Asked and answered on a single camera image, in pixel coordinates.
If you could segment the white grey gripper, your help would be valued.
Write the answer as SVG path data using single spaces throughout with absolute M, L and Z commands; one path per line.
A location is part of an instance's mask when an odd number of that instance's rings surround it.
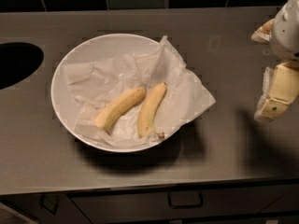
M 270 41 L 271 50 L 281 59 L 299 60 L 299 0 L 288 0 L 274 20 L 269 20 L 251 36 L 258 43 Z M 288 61 L 263 73 L 263 95 L 254 119 L 278 119 L 299 95 L 299 62 Z

